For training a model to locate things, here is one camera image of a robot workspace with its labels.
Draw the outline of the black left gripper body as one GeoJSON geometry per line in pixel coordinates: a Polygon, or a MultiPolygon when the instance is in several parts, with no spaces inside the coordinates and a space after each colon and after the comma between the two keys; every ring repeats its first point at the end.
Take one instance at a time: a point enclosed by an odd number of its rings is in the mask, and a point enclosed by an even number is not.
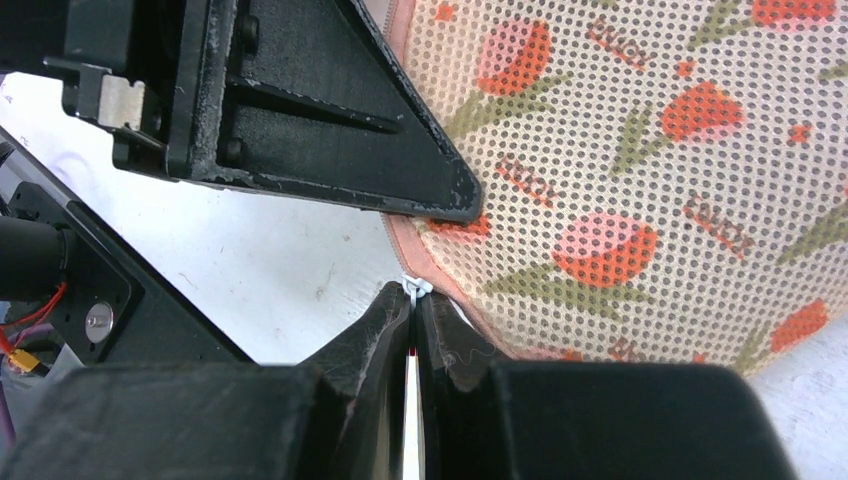
{"type": "Polygon", "coordinates": [[[57,79],[69,116],[113,135],[116,165],[186,176],[179,78],[190,1],[4,1],[1,71],[57,79]]]}

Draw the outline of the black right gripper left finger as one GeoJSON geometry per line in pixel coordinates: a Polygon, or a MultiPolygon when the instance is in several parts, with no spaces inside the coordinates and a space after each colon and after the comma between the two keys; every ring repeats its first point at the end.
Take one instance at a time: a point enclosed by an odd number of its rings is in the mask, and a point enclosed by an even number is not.
{"type": "Polygon", "coordinates": [[[388,282],[362,316],[296,366],[294,479],[399,479],[411,301],[388,282]]]}

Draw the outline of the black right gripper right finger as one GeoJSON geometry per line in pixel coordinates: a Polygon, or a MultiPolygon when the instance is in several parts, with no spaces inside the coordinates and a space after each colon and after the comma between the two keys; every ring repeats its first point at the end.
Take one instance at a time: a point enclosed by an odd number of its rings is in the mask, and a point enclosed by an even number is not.
{"type": "Polygon", "coordinates": [[[522,479],[513,363],[469,326],[451,300],[417,306],[426,479],[522,479]]]}

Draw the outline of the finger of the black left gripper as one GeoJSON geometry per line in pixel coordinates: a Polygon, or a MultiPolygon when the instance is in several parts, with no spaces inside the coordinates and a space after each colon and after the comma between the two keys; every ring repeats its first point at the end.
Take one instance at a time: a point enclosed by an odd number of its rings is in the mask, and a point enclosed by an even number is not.
{"type": "Polygon", "coordinates": [[[166,173],[467,223],[482,188],[360,1],[189,1],[166,173]]]}

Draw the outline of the floral padded bra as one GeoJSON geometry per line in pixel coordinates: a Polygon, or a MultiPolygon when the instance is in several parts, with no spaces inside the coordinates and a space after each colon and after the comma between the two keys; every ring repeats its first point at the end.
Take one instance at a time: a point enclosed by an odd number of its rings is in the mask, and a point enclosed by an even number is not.
{"type": "Polygon", "coordinates": [[[392,1],[482,187],[389,216],[401,264],[524,359],[753,373],[847,313],[843,1],[392,1]]]}

